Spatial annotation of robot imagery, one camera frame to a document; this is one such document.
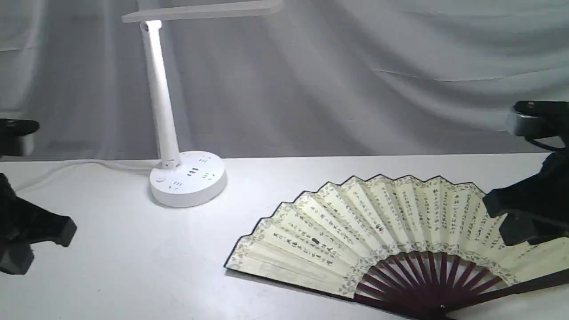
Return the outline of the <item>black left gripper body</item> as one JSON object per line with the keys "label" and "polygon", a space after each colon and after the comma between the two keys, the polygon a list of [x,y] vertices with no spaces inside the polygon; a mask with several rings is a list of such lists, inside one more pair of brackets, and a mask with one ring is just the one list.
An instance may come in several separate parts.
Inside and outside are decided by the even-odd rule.
{"label": "black left gripper body", "polygon": [[14,211],[16,192],[5,174],[0,174],[0,248],[6,249],[22,233],[18,217]]}

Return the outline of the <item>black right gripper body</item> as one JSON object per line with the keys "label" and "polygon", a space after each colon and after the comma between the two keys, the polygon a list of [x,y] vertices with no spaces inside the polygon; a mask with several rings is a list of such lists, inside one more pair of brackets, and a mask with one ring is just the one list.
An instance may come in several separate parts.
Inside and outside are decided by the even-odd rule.
{"label": "black right gripper body", "polygon": [[567,196],[569,194],[569,160],[567,152],[553,152],[542,162],[537,174],[538,195]]}

